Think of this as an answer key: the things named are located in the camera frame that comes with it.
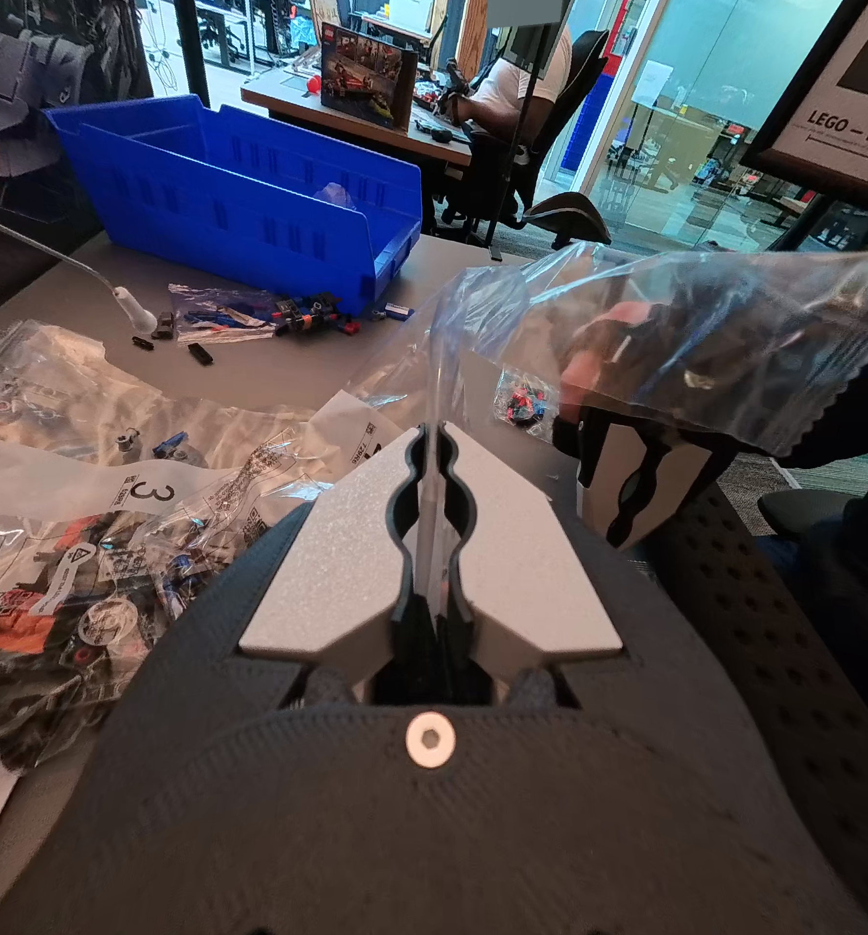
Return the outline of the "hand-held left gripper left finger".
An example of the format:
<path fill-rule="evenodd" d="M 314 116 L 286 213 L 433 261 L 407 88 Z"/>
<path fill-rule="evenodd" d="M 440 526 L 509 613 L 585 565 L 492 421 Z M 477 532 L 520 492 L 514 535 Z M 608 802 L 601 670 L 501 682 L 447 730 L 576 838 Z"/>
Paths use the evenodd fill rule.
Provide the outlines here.
<path fill-rule="evenodd" d="M 430 665 L 435 629 L 415 589 L 428 433 L 412 427 L 312 504 L 239 642 L 255 658 L 334 669 L 355 686 L 389 664 Z"/>

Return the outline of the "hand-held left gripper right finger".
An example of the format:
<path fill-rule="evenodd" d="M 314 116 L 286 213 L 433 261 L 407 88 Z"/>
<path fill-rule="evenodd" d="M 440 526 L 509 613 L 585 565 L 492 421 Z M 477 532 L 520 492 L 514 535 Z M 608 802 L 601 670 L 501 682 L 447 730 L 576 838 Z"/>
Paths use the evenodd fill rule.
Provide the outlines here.
<path fill-rule="evenodd" d="M 447 611 L 440 639 L 465 690 L 482 672 L 522 673 L 613 658 L 623 641 L 548 499 L 452 423 L 438 435 Z"/>

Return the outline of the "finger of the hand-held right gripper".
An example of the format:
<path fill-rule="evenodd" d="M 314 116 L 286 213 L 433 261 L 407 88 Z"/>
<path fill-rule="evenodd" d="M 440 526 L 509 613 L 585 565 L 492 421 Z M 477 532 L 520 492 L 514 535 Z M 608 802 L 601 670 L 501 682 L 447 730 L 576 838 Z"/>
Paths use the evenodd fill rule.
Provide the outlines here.
<path fill-rule="evenodd" d="M 635 427 L 609 425 L 583 454 L 583 523 L 612 547 L 624 550 L 650 506 L 650 447 Z"/>
<path fill-rule="evenodd" d="M 644 540 L 682 506 L 711 452 L 683 443 L 668 449 L 647 441 L 638 469 L 627 479 L 611 522 L 611 545 L 626 549 Z"/>

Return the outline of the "clear plastic bag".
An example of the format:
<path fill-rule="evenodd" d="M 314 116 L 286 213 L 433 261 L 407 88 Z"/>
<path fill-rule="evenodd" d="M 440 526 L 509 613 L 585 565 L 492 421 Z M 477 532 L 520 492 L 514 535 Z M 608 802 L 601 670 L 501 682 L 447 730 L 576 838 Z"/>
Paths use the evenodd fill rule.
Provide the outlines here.
<path fill-rule="evenodd" d="M 574 245 L 447 280 L 351 392 L 485 445 L 512 389 L 550 391 L 536 432 L 579 460 L 580 519 L 626 549 L 739 452 L 793 453 L 867 365 L 868 252 Z"/>

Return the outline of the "small bag of lego parts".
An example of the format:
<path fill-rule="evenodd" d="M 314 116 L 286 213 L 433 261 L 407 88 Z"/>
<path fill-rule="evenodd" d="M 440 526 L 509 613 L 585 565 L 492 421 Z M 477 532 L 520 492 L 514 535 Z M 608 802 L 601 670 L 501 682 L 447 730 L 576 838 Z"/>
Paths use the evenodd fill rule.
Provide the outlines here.
<path fill-rule="evenodd" d="M 493 403 L 493 414 L 500 422 L 532 431 L 556 413 L 555 391 L 543 380 L 516 368 L 502 368 Z"/>

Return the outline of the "large white-label lego parts bag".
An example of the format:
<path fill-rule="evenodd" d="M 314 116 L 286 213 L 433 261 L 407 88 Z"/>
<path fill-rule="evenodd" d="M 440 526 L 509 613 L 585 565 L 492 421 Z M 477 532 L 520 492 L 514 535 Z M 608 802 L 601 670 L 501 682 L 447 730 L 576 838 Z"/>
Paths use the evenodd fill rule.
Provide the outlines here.
<path fill-rule="evenodd" d="M 0 442 L 0 766 L 97 725 L 222 571 L 348 469 L 280 432 L 240 467 L 104 467 Z"/>

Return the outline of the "small black orange lego assembly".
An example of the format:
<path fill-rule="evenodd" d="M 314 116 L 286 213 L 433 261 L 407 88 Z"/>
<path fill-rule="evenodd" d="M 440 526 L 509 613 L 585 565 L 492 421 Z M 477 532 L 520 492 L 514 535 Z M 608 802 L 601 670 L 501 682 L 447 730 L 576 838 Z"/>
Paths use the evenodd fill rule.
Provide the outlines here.
<path fill-rule="evenodd" d="M 274 336 L 303 335 L 334 330 L 348 336 L 361 330 L 359 322 L 341 310 L 342 299 L 331 292 L 292 298 L 278 296 L 273 300 Z"/>

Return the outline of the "small lego set box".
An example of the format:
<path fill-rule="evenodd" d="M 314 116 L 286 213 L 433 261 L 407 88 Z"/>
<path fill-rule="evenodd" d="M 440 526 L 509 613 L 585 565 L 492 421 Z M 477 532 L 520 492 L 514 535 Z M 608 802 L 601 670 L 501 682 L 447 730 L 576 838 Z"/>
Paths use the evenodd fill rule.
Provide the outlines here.
<path fill-rule="evenodd" d="M 418 53 L 325 21 L 321 103 L 353 118 L 405 133 L 411 122 Z"/>

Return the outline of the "black lego set box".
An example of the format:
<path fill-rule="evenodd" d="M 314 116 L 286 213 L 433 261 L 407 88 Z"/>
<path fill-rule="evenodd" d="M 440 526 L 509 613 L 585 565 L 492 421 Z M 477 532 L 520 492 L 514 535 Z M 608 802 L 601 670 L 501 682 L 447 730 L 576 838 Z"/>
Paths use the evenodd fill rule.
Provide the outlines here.
<path fill-rule="evenodd" d="M 46 113 L 151 95 L 136 2 L 0 1 L 0 224 L 90 226 Z"/>

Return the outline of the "black office chair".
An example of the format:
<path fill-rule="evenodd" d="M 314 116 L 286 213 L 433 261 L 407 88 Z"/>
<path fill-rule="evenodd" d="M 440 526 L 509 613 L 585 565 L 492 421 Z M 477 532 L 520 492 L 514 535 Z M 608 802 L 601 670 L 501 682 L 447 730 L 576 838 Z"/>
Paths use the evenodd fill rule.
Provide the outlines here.
<path fill-rule="evenodd" d="M 512 141 L 496 138 L 471 121 L 460 125 L 471 131 L 472 160 L 446 200 L 469 227 L 493 217 L 512 229 L 525 227 L 521 218 L 535 203 L 538 177 L 548 153 L 602 76 L 607 38 L 606 31 L 588 31 L 572 41 L 568 85 L 530 146 L 521 145 L 518 137 L 536 83 L 532 77 Z"/>
<path fill-rule="evenodd" d="M 612 237 L 605 220 L 580 192 L 558 193 L 526 210 L 521 218 L 554 234 L 552 251 L 567 247 L 574 240 L 611 245 Z"/>

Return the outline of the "black framed marker sign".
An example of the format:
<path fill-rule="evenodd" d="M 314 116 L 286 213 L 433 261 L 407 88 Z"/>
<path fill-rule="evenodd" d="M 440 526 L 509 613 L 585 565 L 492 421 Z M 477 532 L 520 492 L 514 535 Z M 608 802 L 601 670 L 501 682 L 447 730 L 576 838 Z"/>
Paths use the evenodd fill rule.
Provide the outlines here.
<path fill-rule="evenodd" d="M 868 1 L 840 3 L 741 162 L 868 211 Z"/>

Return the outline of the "clear bag of pale parts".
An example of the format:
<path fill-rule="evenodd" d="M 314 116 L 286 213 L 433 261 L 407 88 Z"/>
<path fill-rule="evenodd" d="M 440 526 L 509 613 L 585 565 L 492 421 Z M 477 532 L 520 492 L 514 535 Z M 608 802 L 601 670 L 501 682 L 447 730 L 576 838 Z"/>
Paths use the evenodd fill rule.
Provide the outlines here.
<path fill-rule="evenodd" d="M 88 464 L 238 468 L 313 412 L 166 396 L 110 364 L 101 342 L 60 326 L 26 320 L 0 333 L 0 441 Z"/>

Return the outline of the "blue plastic bin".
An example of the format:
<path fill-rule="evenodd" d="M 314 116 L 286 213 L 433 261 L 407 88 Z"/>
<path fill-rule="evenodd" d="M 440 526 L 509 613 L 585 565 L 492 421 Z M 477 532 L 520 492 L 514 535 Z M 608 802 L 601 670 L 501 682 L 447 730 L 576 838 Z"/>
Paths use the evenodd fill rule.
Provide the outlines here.
<path fill-rule="evenodd" d="M 421 235 L 413 164 L 195 95 L 44 115 L 117 245 L 273 294 L 375 304 Z"/>

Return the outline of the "wooden office desk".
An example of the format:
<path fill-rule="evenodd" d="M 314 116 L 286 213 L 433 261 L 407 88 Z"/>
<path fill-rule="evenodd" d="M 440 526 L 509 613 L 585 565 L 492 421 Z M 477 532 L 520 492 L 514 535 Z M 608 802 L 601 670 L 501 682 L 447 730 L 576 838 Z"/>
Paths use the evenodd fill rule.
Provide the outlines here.
<path fill-rule="evenodd" d="M 273 70 L 245 82 L 240 96 L 245 104 L 267 111 L 273 120 L 384 152 L 402 161 L 433 160 L 464 169 L 472 160 L 469 146 L 454 140 L 437 141 L 420 131 L 413 119 L 403 132 L 325 108 L 317 94 L 307 91 L 302 76 L 285 70 Z"/>

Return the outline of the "black steel column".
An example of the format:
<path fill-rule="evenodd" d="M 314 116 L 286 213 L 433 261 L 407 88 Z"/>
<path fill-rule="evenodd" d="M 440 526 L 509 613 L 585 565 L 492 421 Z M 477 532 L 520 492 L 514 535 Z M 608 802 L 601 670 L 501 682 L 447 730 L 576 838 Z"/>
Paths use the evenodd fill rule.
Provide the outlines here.
<path fill-rule="evenodd" d="M 206 66 L 199 35 L 197 10 L 194 1 L 173 1 L 183 54 L 187 86 L 204 107 L 210 105 L 206 81 Z"/>

